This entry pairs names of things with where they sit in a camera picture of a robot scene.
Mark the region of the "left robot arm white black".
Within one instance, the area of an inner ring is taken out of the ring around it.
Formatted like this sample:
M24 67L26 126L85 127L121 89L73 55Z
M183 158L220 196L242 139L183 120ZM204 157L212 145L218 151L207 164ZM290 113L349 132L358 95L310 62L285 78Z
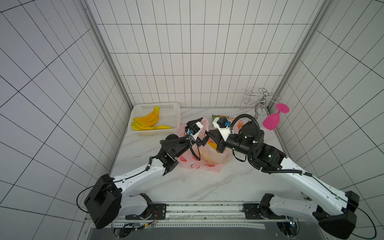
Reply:
M116 218L129 215L147 219L153 212L153 202L147 194L134 195L134 191L145 183L170 173L177 165L178 159L193 145L204 143L199 134L204 129L202 118L189 121L185 135L175 134L161 140L157 155L149 162L129 173L112 178L109 174L101 176L95 185L86 190L89 194L84 199L85 212L90 215L96 229L102 229Z

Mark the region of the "pink plastic bag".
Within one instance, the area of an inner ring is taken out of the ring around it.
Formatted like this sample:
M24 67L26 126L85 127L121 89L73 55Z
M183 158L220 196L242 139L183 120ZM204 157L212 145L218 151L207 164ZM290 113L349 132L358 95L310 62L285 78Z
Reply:
M222 154L218 153L208 144L200 146L199 149L201 154L200 161L192 155L190 150L178 158L178 162L182 168L209 170L214 173L219 173L224 165L229 163L233 158L232 150L230 149L225 149Z

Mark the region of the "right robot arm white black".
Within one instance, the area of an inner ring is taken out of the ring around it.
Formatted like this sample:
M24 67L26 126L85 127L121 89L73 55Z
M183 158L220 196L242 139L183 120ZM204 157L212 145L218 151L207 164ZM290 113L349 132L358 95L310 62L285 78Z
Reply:
M265 194L255 213L264 219L293 217L317 223L331 236L347 240L356 228L360 197L353 191L343 192L324 183L298 166L284 152L264 142L264 131L255 118L248 114L237 116L232 122L225 117L213 121L214 129L206 135L217 144L217 151L225 149L245 155L245 161L261 173L275 175L291 184L304 195L304 200L289 200Z

